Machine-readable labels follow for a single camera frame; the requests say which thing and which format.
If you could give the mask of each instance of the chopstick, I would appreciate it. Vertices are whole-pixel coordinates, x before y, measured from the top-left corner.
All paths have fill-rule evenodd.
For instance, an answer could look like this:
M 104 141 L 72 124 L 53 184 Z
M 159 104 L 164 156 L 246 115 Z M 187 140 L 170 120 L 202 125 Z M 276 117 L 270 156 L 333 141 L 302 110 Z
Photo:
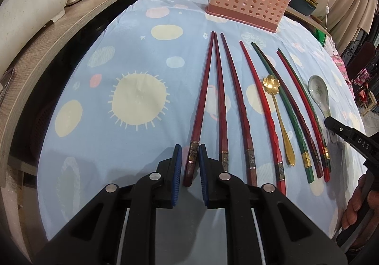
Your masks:
M 190 148 L 188 150 L 188 157 L 187 157 L 186 166 L 184 170 L 183 185 L 185 187 L 190 187 L 192 185 L 193 174 L 195 171 L 195 164 L 198 157 L 201 127 L 203 124 L 203 117 L 204 117 L 205 99 L 207 97 L 209 71 L 211 67 L 214 33 L 215 32 L 212 31 L 211 39 L 208 46 L 208 53 L 207 53 L 207 59 L 205 62 L 203 80 L 202 80 L 201 89 L 200 89 L 198 108 L 196 110 L 195 121 L 194 121 L 193 129 L 192 129 L 191 142 L 189 145 Z
M 238 81 L 237 71 L 234 67 L 232 55 L 229 51 L 228 44 L 226 42 L 225 36 L 221 33 L 222 43 L 224 44 L 224 49 L 226 51 L 226 57 L 228 59 L 230 72 L 233 79 L 234 91 L 236 93 L 239 119 L 241 121 L 242 135 L 243 135 L 243 145 L 245 149 L 245 158 L 246 158 L 246 173 L 247 173 L 247 182 L 250 186 L 257 186 L 257 169 L 255 166 L 255 155 L 253 147 L 253 139 L 251 138 L 250 125 L 248 116 L 246 113 L 246 106 L 243 102 L 243 94 L 241 90 L 241 85 Z
M 267 128 L 270 133 L 272 156 L 274 158 L 274 163 L 275 163 L 276 187 L 279 189 L 281 193 L 286 195 L 282 153 L 279 147 L 278 135 L 276 134 L 276 131 L 275 131 L 275 124 L 271 117 L 270 106 L 268 105 L 266 94 L 263 91 L 261 81 L 259 80 L 257 71 L 255 70 L 255 67 L 253 65 L 253 62 L 251 61 L 249 53 L 246 50 L 245 45 L 243 44 L 242 41 L 240 41 L 239 44 L 241 45 L 243 53 L 245 54 L 246 61 L 248 62 L 248 66 L 250 68 L 250 71 L 255 81 L 255 85 L 257 86 L 258 94 L 259 94 L 259 97 L 263 106 L 265 118 L 266 118 Z
M 280 57 L 280 59 L 282 60 L 287 71 L 289 72 L 289 75 L 291 76 L 292 81 L 294 82 L 294 84 L 295 84 L 295 86 L 296 86 L 296 88 L 297 88 L 297 90 L 301 96 L 301 99 L 302 99 L 302 101 L 306 107 L 310 122 L 312 124 L 313 131 L 314 131 L 315 136 L 316 136 L 318 150 L 320 151 L 320 155 L 321 155 L 321 163 L 323 165 L 323 171 L 324 171 L 324 181 L 328 182 L 330 180 L 330 172 L 329 172 L 329 167 L 327 165 L 327 156 L 326 156 L 326 152 L 325 152 L 325 142 L 323 142 L 323 136 L 320 133 L 320 127 L 319 127 L 319 125 L 315 119 L 314 110 L 312 111 L 312 108 L 310 106 L 310 102 L 309 102 L 308 98 L 306 97 L 305 90 L 302 87 L 301 82 L 297 78 L 292 67 L 290 66 L 287 58 L 284 56 L 284 54 L 282 53 L 282 51 L 280 49 L 278 49 L 277 54 Z
M 291 119 L 292 126 L 295 130 L 295 134 L 296 134 L 296 137 L 298 139 L 298 145 L 300 147 L 301 156 L 303 158 L 303 164 L 304 164 L 304 168 L 306 170 L 308 183 L 312 183 L 315 180 L 314 175 L 313 175 L 313 170 L 312 170 L 312 164 L 310 161 L 307 146 L 304 142 L 303 135 L 302 135 L 301 129 L 299 127 L 299 123 L 300 123 L 300 126 L 304 132 L 305 139 L 306 139 L 307 144 L 309 146 L 310 154 L 311 154 L 312 159 L 315 163 L 315 169 L 316 169 L 317 177 L 318 178 L 323 177 L 324 174 L 322 171 L 320 160 L 318 158 L 316 146 L 315 146 L 313 139 L 310 135 L 310 132 L 309 132 L 309 129 L 306 125 L 306 122 L 304 121 L 304 118 L 303 118 L 303 116 L 299 110 L 299 107 L 296 104 L 295 100 L 293 99 L 289 89 L 287 88 L 287 86 L 283 82 L 283 79 L 280 77 L 280 75 L 278 74 L 278 72 L 276 71 L 274 66 L 271 64 L 269 59 L 265 56 L 265 54 L 262 52 L 262 50 L 260 50 L 260 48 L 255 43 L 251 43 L 251 45 L 255 49 L 255 51 L 258 54 L 259 58 L 261 59 L 262 63 L 265 65 L 267 71 L 279 80 L 280 86 L 282 87 L 282 89 L 284 91 L 284 92 L 282 92 L 282 91 L 279 92 L 279 94 L 282 97 L 283 103 L 287 109 L 287 113 L 289 114 L 289 118 Z M 296 118 L 295 118 L 295 115 L 293 114 L 293 111 L 295 111 L 296 116 L 299 120 L 299 123 L 296 121 Z
M 228 127 L 226 123 L 225 89 L 222 78 L 222 67 L 220 49 L 218 47 L 217 34 L 215 33 L 216 67 L 217 67 L 217 93 L 218 93 L 218 133 L 219 133 L 219 161 L 224 171 L 229 170 L 229 150 L 228 150 Z

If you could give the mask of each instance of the sun pattern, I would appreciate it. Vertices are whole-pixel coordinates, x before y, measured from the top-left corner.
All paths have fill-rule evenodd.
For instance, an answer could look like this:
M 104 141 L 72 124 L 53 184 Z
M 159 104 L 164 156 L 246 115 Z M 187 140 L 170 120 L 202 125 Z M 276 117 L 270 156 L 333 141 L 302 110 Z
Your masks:
M 170 101 L 167 99 L 167 93 L 164 82 L 157 79 L 158 75 L 152 76 L 145 73 L 128 73 L 126 76 L 123 74 L 122 78 L 116 78 L 117 85 L 112 90 L 111 101 L 112 113 L 111 118 L 116 117 L 116 123 L 120 123 L 120 127 L 125 123 L 125 128 L 128 125 L 136 127 L 144 124 L 147 129 L 147 124 L 151 123 L 155 127 L 154 119 L 162 120 L 159 114 L 164 113 L 166 103 Z

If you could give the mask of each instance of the ceramic spoon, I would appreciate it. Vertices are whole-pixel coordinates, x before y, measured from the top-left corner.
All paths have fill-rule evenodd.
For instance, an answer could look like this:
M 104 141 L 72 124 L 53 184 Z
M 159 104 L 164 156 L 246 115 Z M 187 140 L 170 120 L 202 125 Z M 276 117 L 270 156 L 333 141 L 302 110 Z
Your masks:
M 274 101 L 276 114 L 278 115 L 280 130 L 282 131 L 284 150 L 285 150 L 285 155 L 287 157 L 287 162 L 291 166 L 295 166 L 295 153 L 293 152 L 291 141 L 289 140 L 287 132 L 285 131 L 282 117 L 280 116 L 278 103 L 276 102 L 276 98 L 275 98 L 275 95 L 279 93 L 279 89 L 278 89 L 278 87 L 280 87 L 279 80 L 275 79 L 273 75 L 268 75 L 267 78 L 264 78 L 263 85 L 265 86 L 265 91 L 272 96 L 272 99 Z
M 320 76 L 310 77 L 310 79 L 308 80 L 308 90 L 312 99 L 321 109 L 324 117 L 327 118 L 328 116 L 332 116 L 329 108 L 328 88 L 323 79 Z M 335 138 L 335 133 L 332 133 L 332 136 L 330 135 L 330 140 L 334 143 L 337 141 L 337 138 Z

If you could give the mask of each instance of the tablecloth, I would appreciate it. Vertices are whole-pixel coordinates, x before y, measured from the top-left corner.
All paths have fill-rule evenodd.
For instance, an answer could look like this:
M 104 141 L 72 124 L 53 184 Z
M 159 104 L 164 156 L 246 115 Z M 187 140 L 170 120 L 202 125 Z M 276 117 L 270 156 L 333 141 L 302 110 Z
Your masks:
M 332 115 L 364 132 L 340 71 L 300 24 L 283 17 L 277 33 L 205 13 L 208 0 L 138 0 L 121 13 L 90 47 L 70 77 L 52 116 L 38 166 L 38 197 L 48 239 L 108 183 L 125 186 L 156 170 L 183 147 L 183 164 L 212 30 L 227 39 L 244 95 L 255 147 L 258 184 L 275 183 L 269 135 L 261 103 L 239 41 L 249 51 L 260 79 L 268 75 L 252 49 L 259 45 L 286 81 L 315 140 L 305 107 L 281 60 L 280 48 L 300 80 L 321 76 L 329 89 Z M 229 171 L 246 182 L 238 108 L 224 48 L 220 43 L 229 138 Z M 279 122 L 267 96 L 284 157 Z M 308 184 L 299 147 L 284 105 L 277 97 L 296 155 L 285 164 L 287 197 L 332 237 L 358 178 L 363 158 L 339 139 L 328 139 L 323 116 L 314 104 L 328 140 L 331 180 Z M 201 142 L 218 158 L 217 80 L 213 55 Z M 157 210 L 157 264 L 226 264 L 223 210 L 207 210 L 199 173 L 192 187 L 181 187 L 173 210 Z

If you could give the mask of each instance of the metal screw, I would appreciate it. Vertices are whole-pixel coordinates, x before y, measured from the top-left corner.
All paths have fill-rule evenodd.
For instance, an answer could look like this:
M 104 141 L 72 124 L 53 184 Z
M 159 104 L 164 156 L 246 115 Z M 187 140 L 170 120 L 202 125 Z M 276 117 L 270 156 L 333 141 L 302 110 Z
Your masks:
M 223 172 L 218 176 L 221 180 L 230 180 L 231 176 L 229 173 Z
M 272 184 L 266 184 L 263 186 L 263 190 L 271 193 L 275 191 L 275 186 Z
M 106 192 L 115 192 L 117 190 L 117 186 L 115 184 L 109 184 L 105 187 Z
M 162 176 L 162 175 L 161 175 L 160 173 L 158 173 L 158 172 L 154 172 L 154 173 L 150 174 L 149 178 L 150 178 L 151 180 L 158 180 L 158 179 L 161 178 L 161 176 Z

